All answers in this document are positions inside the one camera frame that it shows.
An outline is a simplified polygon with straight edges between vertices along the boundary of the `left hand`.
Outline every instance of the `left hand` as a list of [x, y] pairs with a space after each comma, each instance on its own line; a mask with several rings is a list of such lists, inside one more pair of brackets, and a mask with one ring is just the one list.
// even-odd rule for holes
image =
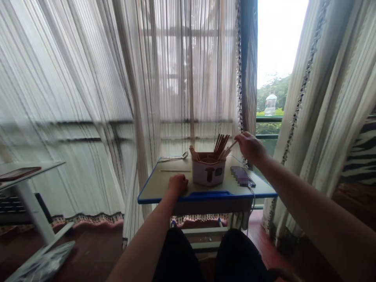
[[185, 178], [184, 174], [177, 174], [170, 177], [168, 182], [168, 193], [172, 193], [178, 198], [182, 195], [188, 187], [188, 179]]

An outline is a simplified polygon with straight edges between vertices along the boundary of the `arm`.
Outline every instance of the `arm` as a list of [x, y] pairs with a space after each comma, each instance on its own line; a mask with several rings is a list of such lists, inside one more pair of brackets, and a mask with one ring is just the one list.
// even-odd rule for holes
[[250, 133], [235, 137], [293, 218], [344, 281], [376, 281], [376, 233], [270, 157]]
[[162, 251], [172, 210], [187, 189], [184, 174], [170, 178], [162, 201], [146, 219], [112, 270], [107, 282], [151, 281]]

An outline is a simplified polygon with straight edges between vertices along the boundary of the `pen holder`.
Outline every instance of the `pen holder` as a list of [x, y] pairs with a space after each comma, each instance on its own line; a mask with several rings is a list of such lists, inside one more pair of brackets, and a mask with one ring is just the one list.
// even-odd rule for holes
[[217, 161], [219, 155], [198, 153], [200, 161], [192, 161], [193, 183], [204, 186], [221, 184], [224, 178], [226, 160]]

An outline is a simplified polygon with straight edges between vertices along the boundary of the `desk surface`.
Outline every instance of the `desk surface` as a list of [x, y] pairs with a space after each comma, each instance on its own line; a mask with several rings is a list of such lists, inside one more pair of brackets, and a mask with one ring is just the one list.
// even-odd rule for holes
[[[192, 172], [181, 172], [185, 174], [188, 182], [188, 191], [179, 198], [179, 202], [185, 201], [211, 201], [226, 199], [244, 199], [253, 198], [253, 193], [248, 187], [241, 187], [231, 174], [231, 166], [243, 166], [234, 156], [228, 156], [224, 171], [224, 180], [222, 184], [206, 187], [195, 184], [192, 181]], [[179, 172], [161, 172], [160, 170], [192, 170], [191, 157], [184, 160], [169, 161], [158, 163], [146, 184], [144, 185], [140, 195], [137, 198], [139, 204], [155, 204], [159, 203], [165, 194], [168, 186], [168, 180], [171, 176]], [[256, 187], [252, 188], [256, 198], [274, 198], [277, 196], [274, 189], [263, 181], [257, 174], [251, 170], [247, 170], [248, 175], [256, 183]]]
[[52, 168], [55, 168], [59, 165], [65, 164], [64, 161], [60, 162], [49, 162], [49, 163], [5, 163], [0, 164], [0, 175], [3, 175], [5, 173], [11, 172], [13, 170], [19, 169], [19, 168], [25, 168], [25, 167], [33, 167], [33, 166], [40, 166], [41, 169], [37, 170], [36, 172], [33, 172], [31, 174], [25, 175], [24, 177], [21, 177], [14, 181], [2, 181], [0, 185], [0, 191], [5, 190], [11, 186], [14, 186], [15, 184], [24, 181], [26, 179], [32, 178], [38, 174], [41, 174], [47, 170], [50, 170]]

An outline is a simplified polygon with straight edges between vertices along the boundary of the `black pants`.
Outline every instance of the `black pants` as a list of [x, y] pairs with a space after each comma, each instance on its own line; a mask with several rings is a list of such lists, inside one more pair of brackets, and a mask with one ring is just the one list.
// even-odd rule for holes
[[[167, 232], [153, 281], [205, 281], [193, 249], [178, 228]], [[261, 255], [241, 231], [230, 229], [219, 246], [214, 281], [271, 281]]]

